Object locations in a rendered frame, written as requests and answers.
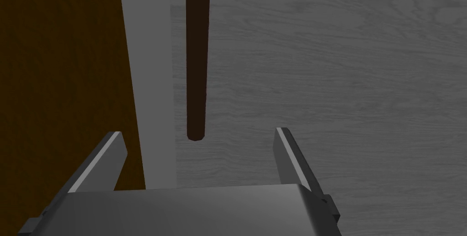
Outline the grey wooden cupboard door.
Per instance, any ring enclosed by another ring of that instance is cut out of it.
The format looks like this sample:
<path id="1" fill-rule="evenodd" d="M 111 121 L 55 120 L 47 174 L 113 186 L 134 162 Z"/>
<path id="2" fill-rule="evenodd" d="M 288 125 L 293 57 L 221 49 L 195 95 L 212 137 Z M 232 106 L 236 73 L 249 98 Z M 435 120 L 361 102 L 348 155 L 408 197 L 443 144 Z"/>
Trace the grey wooden cupboard door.
<path id="1" fill-rule="evenodd" d="M 171 0 L 178 186 L 278 183 L 287 127 L 343 236 L 467 236 L 467 0 L 210 0 L 198 142 L 185 5 Z"/>

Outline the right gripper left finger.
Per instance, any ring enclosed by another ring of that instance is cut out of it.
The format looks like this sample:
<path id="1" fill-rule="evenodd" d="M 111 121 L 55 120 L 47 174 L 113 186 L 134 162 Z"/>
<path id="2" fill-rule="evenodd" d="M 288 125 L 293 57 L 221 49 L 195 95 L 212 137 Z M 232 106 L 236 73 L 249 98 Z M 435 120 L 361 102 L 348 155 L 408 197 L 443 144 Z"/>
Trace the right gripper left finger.
<path id="1" fill-rule="evenodd" d="M 68 193 L 113 191 L 127 158 L 127 147 L 120 131 L 109 132 L 84 163 Z"/>

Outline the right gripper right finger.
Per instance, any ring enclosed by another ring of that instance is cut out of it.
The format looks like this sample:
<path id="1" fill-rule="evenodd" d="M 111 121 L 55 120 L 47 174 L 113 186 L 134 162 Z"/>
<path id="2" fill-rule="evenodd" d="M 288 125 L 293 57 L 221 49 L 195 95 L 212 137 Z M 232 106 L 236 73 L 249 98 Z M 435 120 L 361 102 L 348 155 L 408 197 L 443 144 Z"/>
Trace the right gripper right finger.
<path id="1" fill-rule="evenodd" d="M 281 184 L 299 184 L 317 196 L 324 196 L 321 186 L 288 128 L 276 128 L 273 153 Z"/>

